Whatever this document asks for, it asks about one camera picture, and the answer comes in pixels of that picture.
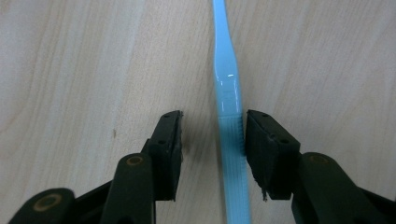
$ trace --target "screw hole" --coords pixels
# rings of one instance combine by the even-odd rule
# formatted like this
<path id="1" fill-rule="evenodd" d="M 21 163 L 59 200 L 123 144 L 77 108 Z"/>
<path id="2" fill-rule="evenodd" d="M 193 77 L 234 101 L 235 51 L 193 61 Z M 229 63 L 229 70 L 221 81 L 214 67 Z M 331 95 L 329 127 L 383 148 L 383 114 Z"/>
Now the screw hole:
<path id="1" fill-rule="evenodd" d="M 311 160 L 314 163 L 321 163 L 321 164 L 326 164 L 329 163 L 326 158 L 319 156 L 319 155 L 312 155 L 309 157 L 309 160 Z"/>
<path id="2" fill-rule="evenodd" d="M 58 203 L 61 202 L 61 200 L 62 195 L 52 193 L 39 199 L 33 206 L 33 209 L 37 212 L 45 212 L 51 209 L 51 207 L 56 206 Z"/>
<path id="3" fill-rule="evenodd" d="M 143 161 L 143 158 L 138 157 L 138 156 L 132 156 L 132 157 L 130 157 L 130 158 L 126 161 L 126 163 L 127 163 L 128 165 L 138 165 L 138 164 L 140 164 L 142 161 Z"/>

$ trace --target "wooden table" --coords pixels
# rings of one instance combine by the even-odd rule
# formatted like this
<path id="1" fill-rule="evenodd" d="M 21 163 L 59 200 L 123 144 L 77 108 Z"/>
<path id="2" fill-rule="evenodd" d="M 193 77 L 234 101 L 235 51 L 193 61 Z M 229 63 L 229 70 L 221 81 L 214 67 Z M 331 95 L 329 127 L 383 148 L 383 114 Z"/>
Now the wooden table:
<path id="1" fill-rule="evenodd" d="M 394 199 L 396 2 L 227 5 L 244 109 Z M 107 182 L 176 109 L 184 161 L 158 223 L 225 223 L 212 19 L 211 1 L 1 1 L 0 223 L 44 189 Z M 253 223 L 292 223 L 248 171 Z"/>

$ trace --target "toothbrush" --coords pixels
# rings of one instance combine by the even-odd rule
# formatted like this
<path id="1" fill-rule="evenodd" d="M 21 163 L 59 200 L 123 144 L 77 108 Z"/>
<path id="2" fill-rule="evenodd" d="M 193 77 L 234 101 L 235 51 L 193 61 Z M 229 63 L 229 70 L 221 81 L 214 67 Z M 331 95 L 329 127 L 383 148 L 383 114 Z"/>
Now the toothbrush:
<path id="1" fill-rule="evenodd" d="M 249 224 L 250 209 L 241 92 L 224 0 L 213 0 L 213 13 L 215 21 L 214 81 L 227 223 Z"/>

